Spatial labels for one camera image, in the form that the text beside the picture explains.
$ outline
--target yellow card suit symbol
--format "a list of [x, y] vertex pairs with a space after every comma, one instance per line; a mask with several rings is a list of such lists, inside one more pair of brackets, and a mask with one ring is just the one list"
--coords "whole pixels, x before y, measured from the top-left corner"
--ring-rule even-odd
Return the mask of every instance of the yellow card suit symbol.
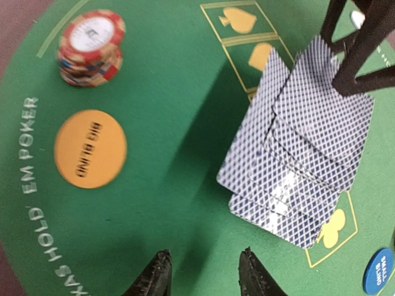
[[222, 25], [231, 25], [232, 29], [240, 34], [247, 34], [252, 31], [257, 21], [257, 17], [249, 12], [235, 7], [223, 9], [224, 17], [220, 17]]
[[323, 238], [325, 248], [333, 248], [339, 241], [339, 231], [346, 225], [346, 215], [342, 209], [337, 209], [329, 223], [322, 227], [320, 237], [317, 242]]
[[252, 51], [251, 57], [248, 61], [248, 65], [259, 71], [264, 71], [269, 60], [269, 55], [271, 51], [272, 46], [270, 44], [258, 44]]
[[120, 173], [126, 155], [122, 127], [102, 111], [78, 112], [64, 123], [56, 137], [57, 169], [76, 187], [93, 189], [110, 183]]

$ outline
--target stack of poker chips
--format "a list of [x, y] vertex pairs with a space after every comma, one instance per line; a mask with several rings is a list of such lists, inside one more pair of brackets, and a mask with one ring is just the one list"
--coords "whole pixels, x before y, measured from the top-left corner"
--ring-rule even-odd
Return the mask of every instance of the stack of poker chips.
[[121, 69], [119, 48], [125, 22], [110, 10], [95, 10], [77, 17], [60, 39], [57, 52], [60, 75], [68, 84], [93, 88], [114, 79]]

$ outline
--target blue disc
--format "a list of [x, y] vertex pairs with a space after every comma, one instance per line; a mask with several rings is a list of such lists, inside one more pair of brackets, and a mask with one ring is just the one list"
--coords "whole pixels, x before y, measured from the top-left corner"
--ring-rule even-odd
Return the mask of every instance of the blue disc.
[[394, 268], [394, 254], [391, 249], [378, 251], [369, 261], [364, 276], [364, 290], [369, 295], [377, 294], [388, 282]]

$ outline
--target green felt surface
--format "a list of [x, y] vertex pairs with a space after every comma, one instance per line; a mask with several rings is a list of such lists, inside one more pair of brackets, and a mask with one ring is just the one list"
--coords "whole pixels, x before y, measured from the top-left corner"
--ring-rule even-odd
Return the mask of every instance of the green felt surface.
[[[55, 54], [65, 27], [43, 57], [36, 57], [76, 0], [56, 2], [14, 56], [0, 87], [0, 230], [29, 295], [63, 296], [78, 289], [92, 296], [121, 295], [160, 249], [173, 254], [174, 295], [239, 295], [238, 257], [248, 246], [290, 296], [364, 295], [362, 277], [370, 257], [394, 243], [394, 89], [373, 93], [375, 109], [362, 163], [351, 194], [344, 193], [338, 205], [346, 214], [339, 242], [332, 249], [321, 242], [305, 252], [231, 215], [231, 194], [215, 181], [249, 101], [200, 1], [87, 2], [77, 14], [110, 9], [127, 25], [122, 70], [96, 89], [75, 89], [60, 78]], [[244, 5], [258, 15], [259, 6], [294, 56], [319, 32], [327, 2], [260, 0], [224, 7]], [[347, 6], [337, 37], [354, 29], [349, 18], [353, 9]], [[218, 22], [222, 9], [205, 11], [218, 32], [237, 36]], [[253, 33], [269, 32], [261, 15], [260, 21]], [[278, 40], [272, 45], [291, 67], [284, 45]], [[251, 49], [247, 44], [229, 50], [248, 89], [260, 76], [246, 65]], [[387, 43], [363, 71], [384, 67], [385, 58], [395, 62]], [[27, 97], [39, 99], [34, 131], [28, 132], [34, 141], [27, 149], [34, 158], [20, 160]], [[84, 109], [111, 114], [128, 138], [121, 175], [92, 191], [67, 183], [53, 159], [59, 128]], [[25, 166], [34, 167], [34, 180], [21, 180]], [[30, 182], [38, 191], [24, 194], [22, 185]], [[31, 221], [28, 213], [35, 207], [44, 218]], [[48, 229], [35, 232], [43, 219]], [[53, 243], [46, 241], [51, 246], [39, 245], [44, 233], [53, 237]], [[62, 258], [49, 262], [44, 252], [53, 247]], [[67, 279], [68, 285], [72, 279], [80, 284], [65, 285]], [[394, 279], [381, 295], [393, 293]]]

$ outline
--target yellow round button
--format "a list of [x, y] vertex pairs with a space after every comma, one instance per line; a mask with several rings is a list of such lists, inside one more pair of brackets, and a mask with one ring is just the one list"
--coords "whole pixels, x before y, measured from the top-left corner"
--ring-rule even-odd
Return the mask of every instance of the yellow round button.
[[114, 180], [127, 156], [127, 140], [109, 114], [85, 110], [70, 117], [57, 134], [55, 162], [74, 186], [94, 189]]

